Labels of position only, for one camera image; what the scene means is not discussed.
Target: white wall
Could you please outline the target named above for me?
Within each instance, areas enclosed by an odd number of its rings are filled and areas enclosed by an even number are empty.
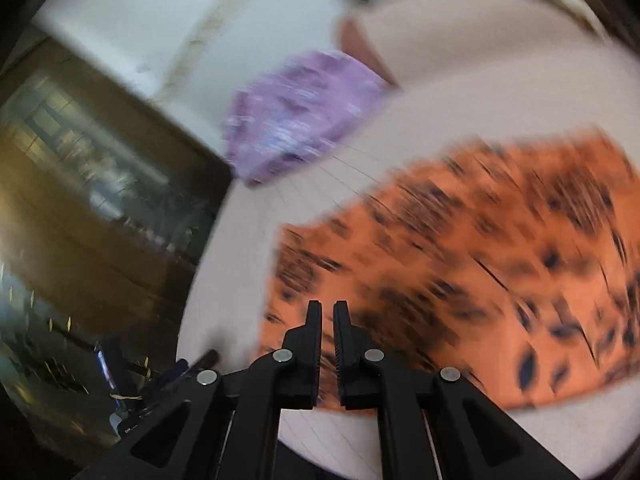
[[[47,0],[36,24],[210,149],[234,91],[332,46],[351,0]]]

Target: white surface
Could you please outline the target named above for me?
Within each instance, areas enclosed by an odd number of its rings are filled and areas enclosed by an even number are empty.
[[[390,168],[435,156],[475,135],[505,140],[597,123],[640,165],[638,102],[640,63],[626,50],[586,40],[541,47],[413,88],[321,164],[253,190],[235,184],[193,283],[178,357],[192,362],[215,345],[223,370],[248,363],[280,222],[316,218],[357,198]],[[588,478],[640,433],[638,398],[640,380],[633,380],[604,394],[514,417],[578,476]],[[284,412],[280,439],[338,474],[380,478],[372,418]]]
[[[333,21],[351,5],[242,1],[47,0],[35,23],[222,154],[220,124],[238,87],[287,56],[331,46]]]

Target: purple fabric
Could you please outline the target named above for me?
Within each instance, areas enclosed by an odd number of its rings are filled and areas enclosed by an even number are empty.
[[[340,51],[289,61],[238,92],[225,123],[226,160],[265,182],[331,150],[385,95],[380,76]]]

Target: folded orange cloth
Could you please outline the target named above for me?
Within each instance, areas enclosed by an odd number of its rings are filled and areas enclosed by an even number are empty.
[[[332,306],[385,352],[455,366],[502,408],[640,370],[640,182],[597,128],[475,145],[392,175],[313,226],[285,226],[260,352],[324,307],[321,401],[338,408]]]

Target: orange fabric with black spots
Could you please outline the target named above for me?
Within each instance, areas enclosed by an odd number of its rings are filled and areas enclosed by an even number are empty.
[[[502,408],[640,369],[640,183],[597,128],[471,145],[284,226],[260,352],[324,311],[320,406],[338,408],[332,306],[417,368],[459,368]]]

